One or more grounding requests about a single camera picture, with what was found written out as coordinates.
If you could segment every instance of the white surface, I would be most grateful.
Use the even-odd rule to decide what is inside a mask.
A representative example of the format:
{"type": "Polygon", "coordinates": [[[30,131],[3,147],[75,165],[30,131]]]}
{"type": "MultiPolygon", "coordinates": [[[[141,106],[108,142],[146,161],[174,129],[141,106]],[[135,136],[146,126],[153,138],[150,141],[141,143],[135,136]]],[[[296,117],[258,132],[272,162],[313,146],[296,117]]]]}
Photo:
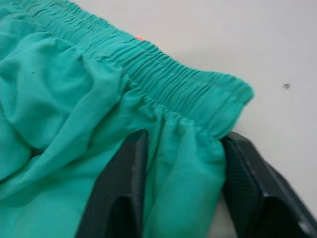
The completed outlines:
{"type": "Polygon", "coordinates": [[[208,238],[238,238],[223,196],[218,202],[208,238]]]}
{"type": "Polygon", "coordinates": [[[256,96],[234,131],[253,141],[317,217],[316,0],[76,2],[187,66],[250,83],[256,96]]]}

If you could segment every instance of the gathered fabric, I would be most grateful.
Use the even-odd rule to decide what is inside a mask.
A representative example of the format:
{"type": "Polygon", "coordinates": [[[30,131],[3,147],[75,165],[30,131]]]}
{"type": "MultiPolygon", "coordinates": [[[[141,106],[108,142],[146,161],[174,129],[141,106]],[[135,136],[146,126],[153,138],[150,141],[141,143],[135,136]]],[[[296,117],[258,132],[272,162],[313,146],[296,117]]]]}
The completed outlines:
{"type": "Polygon", "coordinates": [[[66,0],[0,6],[0,237],[74,237],[94,182],[146,129],[144,238],[204,238],[220,139],[252,89],[185,67],[66,0]]]}

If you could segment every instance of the dark spot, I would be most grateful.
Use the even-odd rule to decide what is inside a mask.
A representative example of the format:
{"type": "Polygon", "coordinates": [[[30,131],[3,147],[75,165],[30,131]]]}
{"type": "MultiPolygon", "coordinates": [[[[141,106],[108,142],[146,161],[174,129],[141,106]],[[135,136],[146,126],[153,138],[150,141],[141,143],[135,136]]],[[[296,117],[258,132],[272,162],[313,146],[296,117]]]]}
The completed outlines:
{"type": "Polygon", "coordinates": [[[41,155],[43,153],[43,151],[44,150],[32,148],[30,159],[32,159],[35,156],[41,155]]]}
{"type": "Polygon", "coordinates": [[[283,88],[285,88],[285,89],[289,89],[291,87],[291,85],[289,84],[289,83],[285,83],[284,85],[283,85],[283,88]]]}

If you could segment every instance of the elastic waistband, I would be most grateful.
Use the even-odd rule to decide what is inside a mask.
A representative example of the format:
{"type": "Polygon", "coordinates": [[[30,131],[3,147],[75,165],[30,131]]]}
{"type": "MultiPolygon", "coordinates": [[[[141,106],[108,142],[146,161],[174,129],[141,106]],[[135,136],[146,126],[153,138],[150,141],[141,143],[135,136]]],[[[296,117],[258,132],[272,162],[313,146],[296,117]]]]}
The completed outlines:
{"type": "Polygon", "coordinates": [[[10,2],[55,36],[111,57],[148,96],[217,137],[229,132],[253,96],[251,87],[242,80],[185,67],[152,43],[136,39],[72,2],[10,2]]]}

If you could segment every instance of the green fabric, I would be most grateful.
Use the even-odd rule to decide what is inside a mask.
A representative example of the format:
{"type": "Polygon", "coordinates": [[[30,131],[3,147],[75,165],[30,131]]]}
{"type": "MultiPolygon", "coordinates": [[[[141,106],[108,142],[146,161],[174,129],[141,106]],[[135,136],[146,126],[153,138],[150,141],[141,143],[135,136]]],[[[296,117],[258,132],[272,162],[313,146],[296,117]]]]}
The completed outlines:
{"type": "Polygon", "coordinates": [[[220,139],[251,88],[185,67],[64,0],[0,7],[0,237],[71,238],[124,138],[149,132],[144,238],[204,238],[220,139]]]}

